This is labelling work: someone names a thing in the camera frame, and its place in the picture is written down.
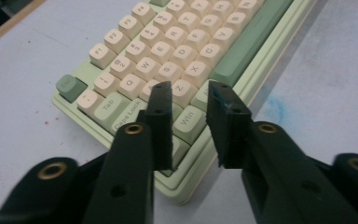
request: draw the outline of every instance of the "white table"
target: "white table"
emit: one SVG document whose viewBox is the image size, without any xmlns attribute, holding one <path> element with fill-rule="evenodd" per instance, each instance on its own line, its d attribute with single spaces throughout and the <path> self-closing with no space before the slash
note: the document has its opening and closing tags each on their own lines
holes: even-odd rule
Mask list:
<svg viewBox="0 0 358 224">
<path fill-rule="evenodd" d="M 52 157 L 106 151 L 50 101 L 56 81 L 137 3 L 48 0 L 0 38 L 0 206 Z M 358 1 L 320 1 L 252 106 L 309 155 L 358 153 Z M 255 223 L 240 171 L 214 165 L 185 206 L 155 195 L 155 223 Z"/>
</svg>

